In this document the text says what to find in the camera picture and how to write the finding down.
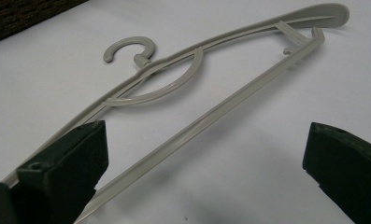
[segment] white surface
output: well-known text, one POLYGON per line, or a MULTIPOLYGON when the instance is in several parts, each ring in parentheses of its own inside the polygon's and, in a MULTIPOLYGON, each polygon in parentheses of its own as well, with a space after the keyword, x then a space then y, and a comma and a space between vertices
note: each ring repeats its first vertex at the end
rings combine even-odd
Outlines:
MULTIPOLYGON (((144 35, 154 59, 257 21, 325 1, 89 1, 0 42, 0 180, 89 105, 136 72, 119 39, 144 35)), ((342 0, 350 20, 326 41, 84 223, 352 223, 302 169, 312 121, 371 142, 371 0, 342 0)), ((310 30, 302 31, 310 35, 310 30)), ((278 62, 283 35, 206 52, 202 70, 151 103, 111 109, 110 165, 99 186, 278 62)), ((137 93, 156 90, 190 61, 137 93)))

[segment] dark wicker background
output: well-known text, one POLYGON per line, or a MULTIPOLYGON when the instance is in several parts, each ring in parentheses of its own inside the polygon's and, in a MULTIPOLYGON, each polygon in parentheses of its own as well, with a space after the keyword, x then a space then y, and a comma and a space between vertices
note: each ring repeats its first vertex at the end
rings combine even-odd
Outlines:
POLYGON ((87 0, 0 0, 0 40, 87 0))

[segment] hanger hook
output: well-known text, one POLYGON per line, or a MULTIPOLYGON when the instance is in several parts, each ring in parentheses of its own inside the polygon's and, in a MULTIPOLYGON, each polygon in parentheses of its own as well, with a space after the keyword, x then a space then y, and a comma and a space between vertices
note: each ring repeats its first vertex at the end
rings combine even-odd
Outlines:
POLYGON ((145 36, 133 36, 120 40, 111 45, 104 53, 104 62, 110 63, 113 60, 113 56, 119 49, 133 44, 140 44, 145 46, 144 51, 140 54, 136 54, 134 57, 135 63, 138 67, 142 68, 146 64, 150 63, 149 57, 152 56, 155 51, 155 44, 153 41, 145 36))

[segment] white table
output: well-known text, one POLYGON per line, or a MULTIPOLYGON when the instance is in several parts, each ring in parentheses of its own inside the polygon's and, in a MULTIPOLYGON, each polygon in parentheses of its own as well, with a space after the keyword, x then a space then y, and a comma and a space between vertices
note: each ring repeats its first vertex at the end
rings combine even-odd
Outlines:
MULTIPOLYGON (((251 96, 84 223, 352 223, 302 169, 312 121, 371 143, 371 0, 341 0, 349 22, 324 29, 321 47, 251 96)), ((0 180, 59 128, 136 72, 112 43, 144 35, 153 60, 317 0, 91 0, 0 41, 0 180)), ((310 30, 302 30, 310 36, 310 30)), ((98 188, 277 63, 283 35, 246 36, 208 50, 197 77, 154 102, 114 108, 110 165, 98 188)), ((137 94, 180 76, 190 60, 137 94)))

